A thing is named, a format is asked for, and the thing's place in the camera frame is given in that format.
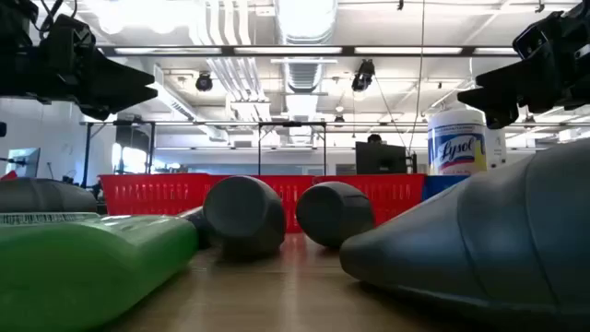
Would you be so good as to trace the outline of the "Lysol wipes canister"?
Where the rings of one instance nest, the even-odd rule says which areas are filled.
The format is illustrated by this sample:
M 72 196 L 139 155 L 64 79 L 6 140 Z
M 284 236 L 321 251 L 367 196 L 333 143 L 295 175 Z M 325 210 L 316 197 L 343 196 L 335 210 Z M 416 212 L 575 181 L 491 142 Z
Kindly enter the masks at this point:
M 472 175 L 487 170 L 486 126 L 478 110 L 434 114 L 428 123 L 430 175 Z

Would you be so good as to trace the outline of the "blue plastic basket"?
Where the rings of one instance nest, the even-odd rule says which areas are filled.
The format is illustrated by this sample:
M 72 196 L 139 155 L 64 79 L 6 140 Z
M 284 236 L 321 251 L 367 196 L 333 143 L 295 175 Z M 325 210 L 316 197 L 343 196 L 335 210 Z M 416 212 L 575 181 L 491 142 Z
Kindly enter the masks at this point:
M 422 189 L 421 200 L 425 201 L 466 178 L 468 178 L 468 175 L 427 175 Z

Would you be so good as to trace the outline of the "green travel shampoo bottle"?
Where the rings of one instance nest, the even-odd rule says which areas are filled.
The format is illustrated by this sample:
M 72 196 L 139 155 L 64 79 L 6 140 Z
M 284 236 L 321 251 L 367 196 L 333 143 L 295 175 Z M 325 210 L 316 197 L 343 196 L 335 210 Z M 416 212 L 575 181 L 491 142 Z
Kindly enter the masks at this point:
M 187 219 L 116 216 L 0 226 L 0 332 L 85 332 L 184 269 Z

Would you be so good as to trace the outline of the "red plastic basket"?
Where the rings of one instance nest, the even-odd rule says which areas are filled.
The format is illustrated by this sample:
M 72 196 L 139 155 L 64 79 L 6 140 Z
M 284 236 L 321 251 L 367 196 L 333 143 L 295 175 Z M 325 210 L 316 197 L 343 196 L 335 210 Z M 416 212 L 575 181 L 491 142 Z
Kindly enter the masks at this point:
M 214 184 L 228 178 L 219 178 Z M 251 176 L 271 186 L 281 198 L 286 213 L 286 233 L 297 233 L 301 230 L 295 217 L 296 204 L 303 192 L 310 188 L 313 178 L 310 175 L 262 175 Z
M 110 215 L 176 215 L 203 205 L 212 177 L 204 173 L 104 174 L 100 182 Z
M 361 190 L 372 203 L 374 225 L 380 226 L 421 202 L 425 180 L 422 173 L 326 175 L 315 176 L 313 184 L 341 182 Z

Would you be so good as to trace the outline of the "white plastic container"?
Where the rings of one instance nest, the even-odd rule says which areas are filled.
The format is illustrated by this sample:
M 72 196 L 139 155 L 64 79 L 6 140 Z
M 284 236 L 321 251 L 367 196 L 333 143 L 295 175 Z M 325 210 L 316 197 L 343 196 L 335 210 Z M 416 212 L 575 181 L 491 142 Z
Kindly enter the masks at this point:
M 486 129 L 486 161 L 488 169 L 496 169 L 507 161 L 505 131 L 503 129 Z

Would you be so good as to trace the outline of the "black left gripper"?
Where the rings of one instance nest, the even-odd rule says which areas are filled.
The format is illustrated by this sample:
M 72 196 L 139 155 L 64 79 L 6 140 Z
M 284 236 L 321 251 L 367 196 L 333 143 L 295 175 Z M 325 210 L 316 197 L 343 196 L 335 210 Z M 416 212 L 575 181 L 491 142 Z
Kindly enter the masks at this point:
M 74 101 L 79 110 L 95 120 L 158 96 L 148 88 L 153 75 L 107 58 L 98 48 L 73 71 L 51 69 L 42 59 L 40 43 L 34 46 L 21 30 L 0 38 L 0 97 L 34 99 L 42 102 Z M 123 91 L 94 95 L 94 91 Z

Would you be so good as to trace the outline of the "black computer monitor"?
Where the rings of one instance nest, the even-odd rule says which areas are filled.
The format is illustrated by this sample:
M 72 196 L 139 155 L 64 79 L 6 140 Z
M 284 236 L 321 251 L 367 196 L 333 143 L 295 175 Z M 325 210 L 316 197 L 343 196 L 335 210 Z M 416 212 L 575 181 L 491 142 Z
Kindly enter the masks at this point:
M 357 174 L 407 172 L 407 154 L 403 147 L 357 142 L 355 151 Z

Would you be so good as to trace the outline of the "black background rig frame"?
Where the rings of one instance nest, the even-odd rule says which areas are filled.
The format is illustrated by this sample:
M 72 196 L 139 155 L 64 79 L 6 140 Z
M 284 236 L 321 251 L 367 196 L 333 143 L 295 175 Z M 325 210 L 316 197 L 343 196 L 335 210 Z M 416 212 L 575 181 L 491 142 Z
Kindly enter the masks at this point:
M 257 141 L 257 174 L 262 174 L 262 131 L 265 126 L 271 126 L 275 128 L 276 126 L 286 127 L 286 128 L 295 128 L 295 127 L 303 127 L 309 126 L 310 128 L 314 128 L 316 126 L 320 126 L 323 129 L 323 133 L 320 135 L 322 140 L 324 141 L 323 146 L 323 175 L 327 175 L 327 123 L 325 121 L 315 122 L 315 121 L 269 121 L 269 122 L 258 122 L 257 123 L 257 134 L 258 134 L 258 141 Z
M 82 172 L 82 181 L 80 186 L 82 188 L 88 187 L 88 173 L 89 173 L 89 159 L 90 159 L 90 146 L 91 146 L 91 139 L 99 133 L 99 131 L 105 127 L 106 125 L 111 126 L 139 126 L 139 125 L 149 125 L 150 126 L 150 133 L 149 133 L 149 145 L 148 145 L 148 152 L 147 152 L 147 163 L 145 173 L 151 173 L 152 164 L 153 164 L 153 155 L 155 150 L 155 141 L 156 141 L 156 122 L 155 121 L 143 121 L 143 120 L 114 120 L 111 122 L 80 122 L 81 125 L 86 127 L 86 137 L 85 137 L 85 155 L 84 155 L 84 166 Z

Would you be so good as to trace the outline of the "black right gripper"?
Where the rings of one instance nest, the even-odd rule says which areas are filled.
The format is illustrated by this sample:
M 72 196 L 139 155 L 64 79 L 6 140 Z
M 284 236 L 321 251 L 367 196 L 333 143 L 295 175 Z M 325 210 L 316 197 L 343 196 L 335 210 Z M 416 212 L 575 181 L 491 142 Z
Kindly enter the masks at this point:
M 460 102 L 484 112 L 488 129 L 513 124 L 527 104 L 532 113 L 590 104 L 590 7 L 554 11 L 530 25 L 546 27 L 549 39 L 514 42 L 518 62 L 478 75 L 476 89 L 457 94 Z M 514 91 L 533 92 L 529 97 Z

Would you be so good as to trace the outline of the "grey background screen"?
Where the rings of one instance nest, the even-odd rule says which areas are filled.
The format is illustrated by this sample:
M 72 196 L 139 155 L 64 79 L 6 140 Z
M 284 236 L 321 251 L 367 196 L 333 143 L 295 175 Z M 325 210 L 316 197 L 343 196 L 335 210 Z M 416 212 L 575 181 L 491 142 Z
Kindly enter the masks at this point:
M 11 160 L 6 164 L 6 171 L 14 171 L 17 177 L 35 178 L 38 174 L 40 148 L 14 148 L 8 151 Z

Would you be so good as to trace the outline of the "black metal rig frame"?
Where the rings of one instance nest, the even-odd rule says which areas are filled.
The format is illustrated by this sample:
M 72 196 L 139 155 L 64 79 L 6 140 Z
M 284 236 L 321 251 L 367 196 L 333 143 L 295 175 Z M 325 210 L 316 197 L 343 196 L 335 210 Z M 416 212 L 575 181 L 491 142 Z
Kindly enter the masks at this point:
M 517 57 L 511 47 L 498 46 L 352 46 L 352 45 L 253 45 L 253 46 L 107 46 L 98 47 L 110 57 Z

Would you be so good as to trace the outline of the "grey travel deodorant bottle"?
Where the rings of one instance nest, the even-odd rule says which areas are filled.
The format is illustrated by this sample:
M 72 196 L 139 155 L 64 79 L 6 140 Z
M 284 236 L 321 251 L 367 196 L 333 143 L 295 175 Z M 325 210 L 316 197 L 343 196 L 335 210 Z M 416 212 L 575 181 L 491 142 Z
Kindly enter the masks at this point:
M 339 252 L 354 279 L 590 328 L 590 138 L 468 177 Z
M 274 255 L 286 235 L 286 213 L 277 192 L 263 181 L 230 176 L 213 185 L 204 215 L 230 260 Z
M 372 203 L 358 188 L 341 182 L 325 182 L 307 189 L 296 206 L 302 231 L 314 242 L 339 248 L 375 224 Z
M 38 178 L 0 181 L 0 213 L 96 211 L 94 195 L 73 184 Z

